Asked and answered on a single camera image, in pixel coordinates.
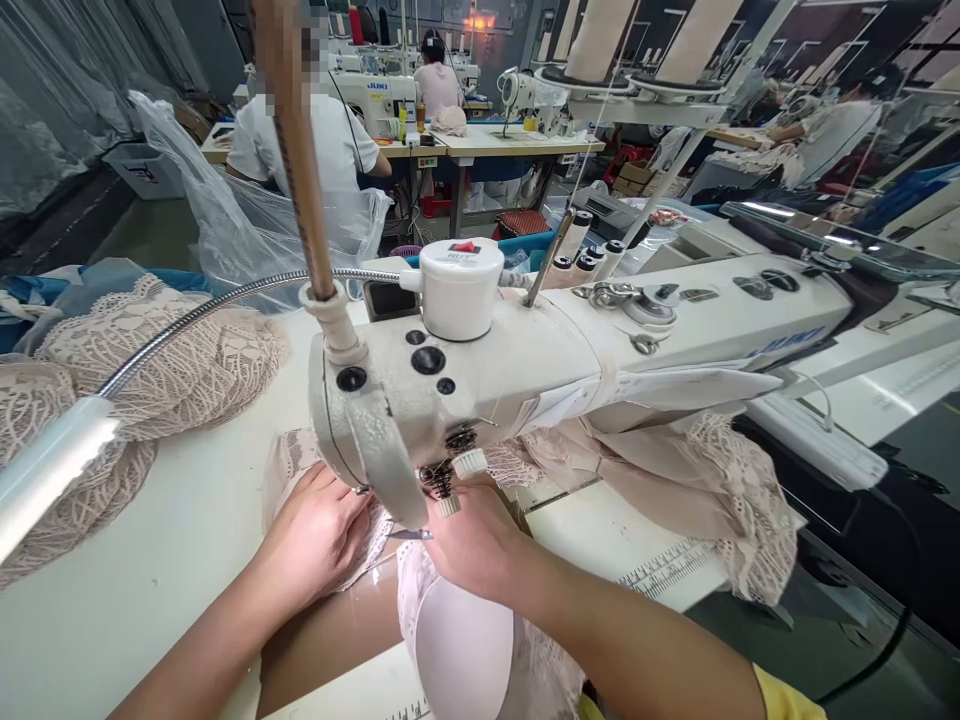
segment worker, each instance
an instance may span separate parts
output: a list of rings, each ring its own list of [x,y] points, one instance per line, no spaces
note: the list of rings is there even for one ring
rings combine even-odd
[[[256,15],[252,4],[248,18],[251,29],[255,29]],[[315,79],[321,47],[312,41],[309,29],[305,29],[303,35],[303,71]],[[240,108],[233,131],[233,145],[227,155],[227,174],[259,183],[275,180],[280,192],[290,197],[290,185],[273,121],[263,93],[255,95]],[[358,172],[374,177],[393,174],[390,161],[380,152],[380,147],[340,100],[327,94],[311,93],[310,121],[320,171],[320,189],[324,194],[350,190],[359,193]]]
[[[458,495],[462,509],[447,518],[428,500],[434,539],[423,542],[437,570],[556,640],[624,718],[825,717],[691,620],[538,545],[490,485]],[[109,720],[217,717],[267,640],[360,558],[369,499],[327,467],[309,471],[247,567]]]
[[[427,108],[427,117],[436,117],[440,108],[462,107],[463,88],[456,71],[444,65],[446,52],[443,40],[436,30],[428,30],[420,43],[423,65],[417,68],[413,79],[420,85],[420,95]]]
[[[886,80],[884,75],[854,80],[836,105],[822,107],[793,125],[767,130],[775,143],[799,141],[803,175],[798,187],[813,185],[877,127],[882,112],[878,98]]]

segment wall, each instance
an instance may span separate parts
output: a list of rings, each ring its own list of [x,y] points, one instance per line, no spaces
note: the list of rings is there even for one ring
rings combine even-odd
[[[170,0],[210,83],[222,103],[243,81],[243,55],[221,0]]]

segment white table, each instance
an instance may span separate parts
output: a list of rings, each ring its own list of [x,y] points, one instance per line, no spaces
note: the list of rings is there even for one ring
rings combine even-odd
[[[464,137],[434,133],[440,142],[447,146],[447,157],[457,166],[457,178],[450,202],[450,237],[460,237],[464,225],[482,225],[490,222],[488,213],[471,213],[464,216],[463,198],[466,186],[467,168],[472,167],[478,157],[548,157],[553,160],[548,171],[564,162],[573,162],[578,153],[598,152],[606,145],[594,141],[576,138],[538,138],[517,125],[507,126],[507,135],[503,136],[503,125],[467,125]],[[543,183],[541,191],[534,199],[531,208],[539,210],[546,195],[549,182]]]
[[[363,321],[363,304],[351,303],[350,314]],[[143,489],[113,523],[0,593],[4,720],[102,719],[252,557],[262,539],[260,490],[273,442],[278,433],[310,422],[304,386],[317,325],[302,311],[283,322],[291,357],[252,407],[219,427],[163,441]],[[525,504],[560,493],[547,489]],[[619,501],[605,483],[528,518],[544,545],[613,580],[678,540]],[[668,604],[685,610],[723,580],[718,563],[701,568]],[[379,702],[373,696],[394,702],[420,691],[415,675],[410,681],[405,649],[388,652],[307,698],[331,703],[324,717],[379,718],[369,714],[367,703]],[[395,695],[347,692],[358,677],[370,682],[367,687],[398,689]],[[255,667],[222,717],[255,716],[258,678]],[[354,710],[331,714],[338,703]]]

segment fabric pile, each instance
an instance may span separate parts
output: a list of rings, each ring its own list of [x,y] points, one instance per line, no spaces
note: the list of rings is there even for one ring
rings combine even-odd
[[[34,343],[31,357],[0,357],[0,468],[78,398],[95,393],[142,345],[206,299],[184,295],[145,273],[131,290],[104,294],[86,312],[38,323],[24,338],[26,345]],[[173,339],[120,391],[116,439],[0,566],[0,590],[105,527],[143,485],[160,438],[236,417],[273,381],[287,354],[282,329],[243,308],[218,310]]]
[[[661,527],[716,542],[735,595],[779,602],[796,558],[792,514],[770,457],[728,417],[704,412],[615,435],[578,418],[520,439],[561,488],[577,489],[578,470],[595,472]]]

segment pink fabric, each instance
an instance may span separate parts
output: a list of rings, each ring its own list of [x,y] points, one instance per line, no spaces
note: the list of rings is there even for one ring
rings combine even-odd
[[[413,79],[420,83],[420,94],[423,104],[427,106],[427,117],[436,117],[440,108],[463,105],[463,91],[460,89],[456,72],[449,65],[424,65],[413,74]]]

